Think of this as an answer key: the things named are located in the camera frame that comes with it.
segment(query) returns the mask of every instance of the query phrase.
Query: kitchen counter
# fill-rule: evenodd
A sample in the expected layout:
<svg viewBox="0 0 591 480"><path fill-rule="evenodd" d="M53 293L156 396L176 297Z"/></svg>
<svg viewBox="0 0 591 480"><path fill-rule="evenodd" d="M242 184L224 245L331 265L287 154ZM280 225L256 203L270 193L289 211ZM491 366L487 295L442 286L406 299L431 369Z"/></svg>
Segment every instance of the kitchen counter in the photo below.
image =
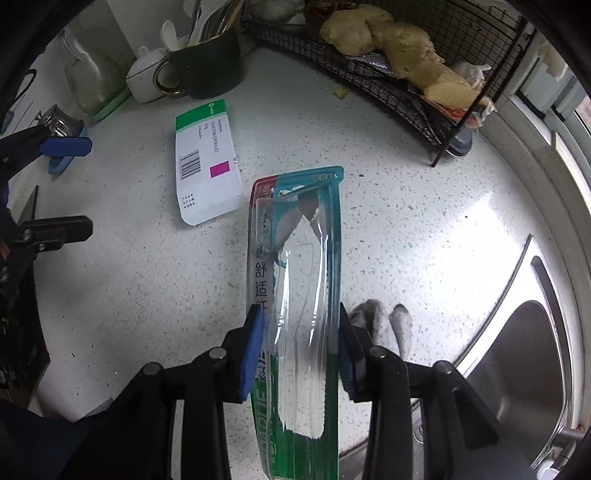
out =
<svg viewBox="0 0 591 480"><path fill-rule="evenodd" d="M456 359L509 280L529 233L562 265L534 202L481 135L462 160L433 151L403 121L307 63L258 48L223 95L244 185L341 165L342 301L400 302L411 360ZM244 208L191 227L180 217L174 119L204 102L125 102L89 129L93 151L58 178L38 160L17 180L15 211L39 184L38 218L88 215L94 234L35 263L51 364L39 398L78 418L116 397L148 361L191 361L240 325L246 300ZM340 391L340 447L365 436L369 406ZM227 406L234 478L262 478L250 406Z"/></svg>

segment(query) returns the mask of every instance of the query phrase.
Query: gold mug handle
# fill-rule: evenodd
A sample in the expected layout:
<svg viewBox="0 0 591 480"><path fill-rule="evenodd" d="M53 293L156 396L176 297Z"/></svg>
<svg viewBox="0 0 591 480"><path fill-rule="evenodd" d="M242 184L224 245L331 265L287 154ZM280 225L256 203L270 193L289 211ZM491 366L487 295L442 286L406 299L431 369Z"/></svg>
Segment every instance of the gold mug handle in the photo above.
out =
<svg viewBox="0 0 591 480"><path fill-rule="evenodd" d="M184 95L185 91L181 88L183 84L181 83L180 80L178 82L178 85L176 87L172 87L172 88L165 87L158 80L158 75L160 74L160 71L162 71L162 69L166 65L168 65L169 63L170 63L170 60L164 59L163 61L160 62L158 67L156 67L156 70L154 70L154 75L152 76L152 83L154 84L154 88L156 88L156 90L158 90L159 92L161 92L165 95L168 95L168 96Z"/></svg>

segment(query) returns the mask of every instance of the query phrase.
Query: blue gripper pad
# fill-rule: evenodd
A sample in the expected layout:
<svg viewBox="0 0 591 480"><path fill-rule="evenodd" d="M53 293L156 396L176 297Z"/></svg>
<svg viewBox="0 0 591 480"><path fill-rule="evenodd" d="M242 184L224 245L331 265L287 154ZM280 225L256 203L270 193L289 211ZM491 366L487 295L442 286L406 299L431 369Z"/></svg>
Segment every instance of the blue gripper pad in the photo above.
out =
<svg viewBox="0 0 591 480"><path fill-rule="evenodd" d="M256 364L261 353L262 336L265 330L264 309L260 305L251 306L247 321L249 318L252 318L254 323L248 343L246 344L244 356L242 357L240 384L238 387L238 397L241 401L246 400L255 382Z"/></svg>

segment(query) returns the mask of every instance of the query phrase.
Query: ginger root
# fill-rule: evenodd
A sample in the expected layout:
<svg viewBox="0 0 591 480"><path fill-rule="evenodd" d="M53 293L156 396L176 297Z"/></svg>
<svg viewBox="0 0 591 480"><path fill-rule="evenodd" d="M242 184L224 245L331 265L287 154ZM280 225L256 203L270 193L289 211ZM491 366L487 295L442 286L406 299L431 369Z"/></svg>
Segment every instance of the ginger root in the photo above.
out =
<svg viewBox="0 0 591 480"><path fill-rule="evenodd" d="M397 78L406 78L425 97L449 108L468 108L478 96L468 82L443 65L427 32L373 5L334 12L320 36L345 55L382 50Z"/></svg>
<svg viewBox="0 0 591 480"><path fill-rule="evenodd" d="M389 20L392 15L373 5L360 5L355 10L339 10L324 22L320 36L344 55L363 55L375 50L367 26L369 20Z"/></svg>

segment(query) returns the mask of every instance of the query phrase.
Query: black wire basket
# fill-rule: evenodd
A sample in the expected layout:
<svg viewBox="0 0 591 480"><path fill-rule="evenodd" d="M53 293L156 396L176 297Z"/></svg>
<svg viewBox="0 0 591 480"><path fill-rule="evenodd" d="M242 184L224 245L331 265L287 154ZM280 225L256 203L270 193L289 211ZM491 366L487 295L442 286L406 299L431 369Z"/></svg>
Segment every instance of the black wire basket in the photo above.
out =
<svg viewBox="0 0 591 480"><path fill-rule="evenodd" d="M461 60L489 64L492 69L485 72L485 89L493 101L511 78L528 43L521 19L495 7L483 9L465 0L375 0L367 3L387 10L395 21L412 23L426 30L436 52L447 64ZM433 107L413 93L406 80L393 79L368 63L345 57L309 33L286 31L252 18L244 18L242 25L254 39L303 56L351 82L405 119L431 144L445 143L435 135L428 120L426 110L432 115Z"/></svg>

